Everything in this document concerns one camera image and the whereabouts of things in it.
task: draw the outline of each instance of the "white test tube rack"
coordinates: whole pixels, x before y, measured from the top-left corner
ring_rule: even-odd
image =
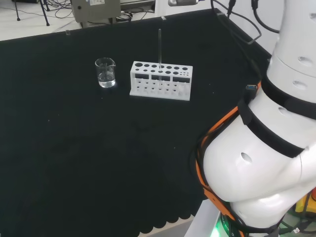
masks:
[[[192,66],[138,62],[130,71],[130,95],[190,100]]]

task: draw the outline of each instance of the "table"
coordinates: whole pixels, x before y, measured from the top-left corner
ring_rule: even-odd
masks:
[[[190,102],[129,96],[133,61],[193,66]],[[269,54],[247,48],[262,71]],[[210,10],[0,42],[0,233],[136,237],[195,215],[199,135],[258,78]],[[94,61],[111,57],[117,87]]]

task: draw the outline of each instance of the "water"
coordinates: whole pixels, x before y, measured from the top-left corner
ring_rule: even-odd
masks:
[[[104,88],[109,88],[115,85],[115,77],[110,72],[101,72],[98,76],[100,86]]]

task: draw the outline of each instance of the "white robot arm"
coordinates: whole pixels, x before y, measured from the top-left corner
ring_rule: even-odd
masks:
[[[246,110],[208,145],[203,170],[247,226],[269,228],[316,187],[316,0],[285,0],[267,76]]]

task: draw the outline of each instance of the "glass beaker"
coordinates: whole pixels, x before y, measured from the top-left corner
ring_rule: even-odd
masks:
[[[115,85],[115,62],[111,58],[99,58],[95,61],[100,86],[109,88]]]

